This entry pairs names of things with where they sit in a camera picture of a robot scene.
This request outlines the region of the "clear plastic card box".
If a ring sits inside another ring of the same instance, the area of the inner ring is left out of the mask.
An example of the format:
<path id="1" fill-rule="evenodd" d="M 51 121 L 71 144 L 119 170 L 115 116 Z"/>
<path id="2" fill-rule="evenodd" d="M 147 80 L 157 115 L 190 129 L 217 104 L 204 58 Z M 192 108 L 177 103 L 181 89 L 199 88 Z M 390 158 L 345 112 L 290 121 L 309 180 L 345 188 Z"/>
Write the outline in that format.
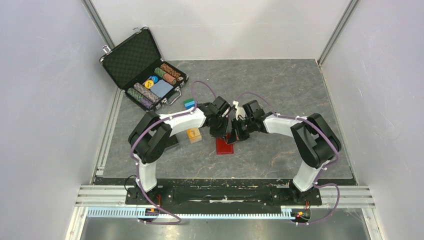
<path id="1" fill-rule="evenodd" d="M 175 135 L 172 135 L 169 138 L 167 144 L 165 145 L 165 151 L 170 151 L 172 149 L 175 149 L 175 148 L 178 148 L 178 147 L 181 147 L 181 146 L 184 147 L 188 144 L 193 144 L 193 143 L 190 143 L 186 131 L 180 132 L 180 133 L 177 133 Z"/>

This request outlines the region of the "red leather card holder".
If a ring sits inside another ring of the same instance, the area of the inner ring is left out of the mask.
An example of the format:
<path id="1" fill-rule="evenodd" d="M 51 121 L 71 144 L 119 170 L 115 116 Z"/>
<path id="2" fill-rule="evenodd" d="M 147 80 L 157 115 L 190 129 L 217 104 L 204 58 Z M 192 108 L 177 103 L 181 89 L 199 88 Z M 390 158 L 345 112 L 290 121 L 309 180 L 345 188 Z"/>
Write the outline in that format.
<path id="1" fill-rule="evenodd" d="M 232 155 L 234 153 L 234 145 L 228 144 L 227 140 L 230 137 L 230 133 L 227 133 L 224 138 L 216 138 L 215 146 L 216 146 L 216 154 L 217 155 Z"/>

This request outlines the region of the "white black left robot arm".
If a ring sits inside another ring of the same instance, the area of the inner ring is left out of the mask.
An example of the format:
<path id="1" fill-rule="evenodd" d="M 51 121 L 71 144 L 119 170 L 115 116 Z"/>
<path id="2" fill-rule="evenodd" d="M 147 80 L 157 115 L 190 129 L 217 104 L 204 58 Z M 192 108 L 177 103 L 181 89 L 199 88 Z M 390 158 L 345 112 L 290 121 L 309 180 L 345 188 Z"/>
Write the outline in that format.
<path id="1" fill-rule="evenodd" d="M 156 161 L 164 153 L 170 137 L 192 128 L 207 127 L 211 136 L 223 138 L 227 135 L 230 112 L 230 104 L 220 96 L 213 102 L 195 102 L 191 108 L 173 114 L 147 112 L 128 137 L 130 157 L 136 165 L 139 199 L 145 204 L 156 200 Z"/>

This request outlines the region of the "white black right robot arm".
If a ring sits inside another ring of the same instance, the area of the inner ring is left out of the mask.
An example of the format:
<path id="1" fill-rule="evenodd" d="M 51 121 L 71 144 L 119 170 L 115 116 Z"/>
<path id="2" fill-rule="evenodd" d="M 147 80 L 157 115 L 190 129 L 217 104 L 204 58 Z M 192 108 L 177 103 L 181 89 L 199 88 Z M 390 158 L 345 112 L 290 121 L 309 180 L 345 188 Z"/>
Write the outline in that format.
<path id="1" fill-rule="evenodd" d="M 231 122 L 228 143 L 245 141 L 253 132 L 279 134 L 294 139 L 302 163 L 290 183 L 289 199 L 302 204 L 309 190 L 317 183 L 319 174 L 331 160 L 340 158 L 341 142 L 324 118 L 314 113 L 308 117 L 283 116 L 265 112 L 257 100 L 243 106 L 233 102 L 235 118 Z"/>

